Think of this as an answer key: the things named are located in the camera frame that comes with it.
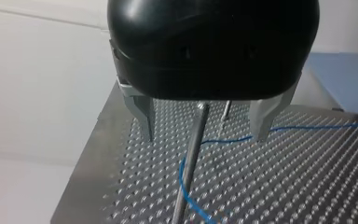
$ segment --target blue wire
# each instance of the blue wire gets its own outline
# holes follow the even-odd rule
[[[287,130],[326,130],[326,129],[341,129],[341,128],[357,128],[358,123],[355,124],[344,124],[344,125],[327,125],[327,126],[286,126],[286,127],[277,127],[269,130],[270,132],[277,131],[287,131]],[[207,143],[238,143],[251,139],[251,135],[247,135],[243,138],[239,139],[228,139],[228,140],[205,140],[201,144]],[[190,204],[190,208],[196,211],[207,223],[216,224],[216,222],[210,218],[199,206],[194,202],[189,196],[185,189],[185,185],[183,183],[183,171],[185,169],[186,157],[184,157],[179,166],[179,185],[183,192],[185,200]]]

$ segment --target white background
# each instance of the white background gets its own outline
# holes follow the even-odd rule
[[[0,0],[0,223],[48,223],[61,197],[116,80],[106,2]],[[313,50],[358,52],[358,0],[321,1]],[[309,71],[294,103],[334,104]]]

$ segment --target blue surface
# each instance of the blue surface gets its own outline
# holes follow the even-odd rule
[[[312,53],[307,66],[342,109],[358,113],[358,54]]]

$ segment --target white wall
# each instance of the white wall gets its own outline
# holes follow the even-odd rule
[[[0,11],[0,157],[76,164],[115,79],[100,29]]]
[[[321,23],[313,51],[358,52],[358,0],[320,0]]]

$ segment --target perforated metal plate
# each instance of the perforated metal plate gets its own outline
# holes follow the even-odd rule
[[[107,124],[103,130],[97,124],[94,134],[121,138],[106,140],[103,154],[98,147],[95,155],[86,147],[76,167],[81,171],[74,171],[53,223],[171,223],[178,166],[196,107],[156,101],[156,109],[153,143],[143,141],[129,116],[100,119]],[[220,120],[223,110],[224,103],[212,104],[205,140],[249,134],[248,105],[233,105],[225,122]],[[351,114],[290,106],[274,126],[353,122],[358,121]],[[358,223],[358,128],[281,131],[263,144],[205,145],[194,176],[190,195],[217,222]],[[88,196],[82,192],[85,185]],[[187,208],[185,223],[200,222]]]

